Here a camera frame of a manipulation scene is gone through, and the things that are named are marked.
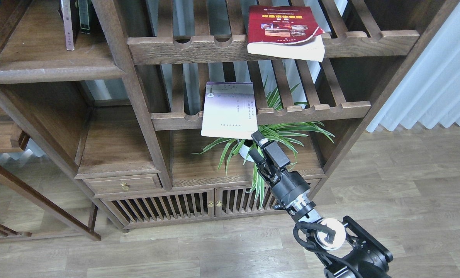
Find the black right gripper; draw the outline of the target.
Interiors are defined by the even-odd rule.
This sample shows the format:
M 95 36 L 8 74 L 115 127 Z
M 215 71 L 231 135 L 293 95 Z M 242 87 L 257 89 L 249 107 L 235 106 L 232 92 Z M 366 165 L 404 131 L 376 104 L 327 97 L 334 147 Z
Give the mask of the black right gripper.
M 251 134 L 254 143 L 259 147 L 249 151 L 256 164 L 257 173 L 270 186 L 272 195 L 277 201 L 275 210 L 299 211 L 311 204 L 308 194 L 310 185 L 297 172 L 289 172 L 289 158 L 278 146 L 276 141 L 265 138 L 261 132 Z

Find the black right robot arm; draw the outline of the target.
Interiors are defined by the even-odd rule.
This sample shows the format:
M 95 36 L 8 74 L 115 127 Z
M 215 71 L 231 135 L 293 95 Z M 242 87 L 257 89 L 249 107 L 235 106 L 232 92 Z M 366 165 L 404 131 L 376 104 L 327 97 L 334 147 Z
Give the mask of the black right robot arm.
M 321 217 L 309 200 L 311 187 L 296 172 L 276 141 L 260 132 L 251 136 L 260 147 L 250 151 L 257 171 L 270 186 L 277 207 L 293 218 L 293 236 L 324 265 L 327 278 L 387 278 L 392 253 L 349 216 L 343 220 Z

